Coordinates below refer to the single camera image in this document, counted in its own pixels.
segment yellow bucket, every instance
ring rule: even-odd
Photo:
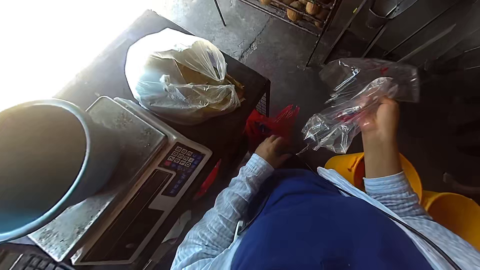
[[[407,177],[412,189],[417,193],[419,199],[422,198],[422,186],[420,177],[413,167],[412,163],[400,154],[403,172]],[[358,189],[365,190],[363,178],[365,177],[365,163],[363,161],[363,152],[347,155],[334,156],[325,164],[326,169],[334,169],[347,181]]]
[[[436,222],[480,250],[480,206],[474,200],[424,190],[421,204]]]

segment blue apron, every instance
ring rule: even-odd
[[[248,213],[256,218],[244,232],[233,270],[432,269],[379,209],[341,195],[311,171],[276,170]]]

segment digital scale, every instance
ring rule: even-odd
[[[122,157],[117,170],[104,190],[69,207],[29,237],[57,261],[132,263],[212,151],[131,100],[100,97],[87,112],[96,123],[118,132]]]

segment person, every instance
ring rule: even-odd
[[[383,212],[460,269],[480,269],[480,253],[419,204],[400,164],[398,118],[397,103],[384,97],[359,123],[365,193],[334,170],[275,169],[289,155],[281,137],[267,138],[188,232],[172,269],[455,269]]]

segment scale keypad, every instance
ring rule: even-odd
[[[158,165],[177,173],[162,192],[162,195],[175,197],[204,157],[205,154],[184,144],[176,143]]]

